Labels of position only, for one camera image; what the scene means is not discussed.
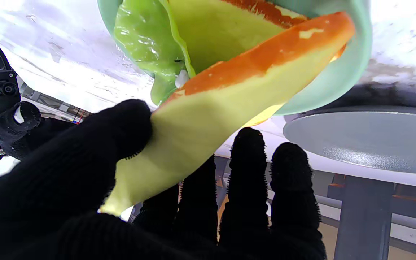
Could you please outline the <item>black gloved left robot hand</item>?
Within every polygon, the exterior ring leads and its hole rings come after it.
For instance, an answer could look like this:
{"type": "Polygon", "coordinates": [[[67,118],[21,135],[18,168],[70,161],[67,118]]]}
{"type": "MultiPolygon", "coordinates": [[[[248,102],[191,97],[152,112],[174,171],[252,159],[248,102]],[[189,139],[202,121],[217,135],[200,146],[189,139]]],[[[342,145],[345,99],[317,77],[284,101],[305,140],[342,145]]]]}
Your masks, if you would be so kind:
{"type": "Polygon", "coordinates": [[[214,156],[188,178],[144,201],[127,223],[99,213],[120,159],[150,139],[150,109],[129,99],[89,116],[0,176],[0,260],[325,260],[312,169],[296,144],[271,165],[267,216],[264,140],[238,131],[229,201],[217,240],[214,156]]]}

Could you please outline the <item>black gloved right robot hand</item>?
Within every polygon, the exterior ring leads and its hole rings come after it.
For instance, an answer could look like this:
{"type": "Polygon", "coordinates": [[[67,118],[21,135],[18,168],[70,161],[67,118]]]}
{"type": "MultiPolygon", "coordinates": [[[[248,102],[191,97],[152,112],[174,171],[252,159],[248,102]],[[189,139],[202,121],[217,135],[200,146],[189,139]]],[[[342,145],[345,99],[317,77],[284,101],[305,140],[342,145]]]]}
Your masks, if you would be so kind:
{"type": "Polygon", "coordinates": [[[42,117],[39,109],[30,102],[18,102],[0,114],[0,146],[7,155],[21,161],[73,125],[42,117]]]}

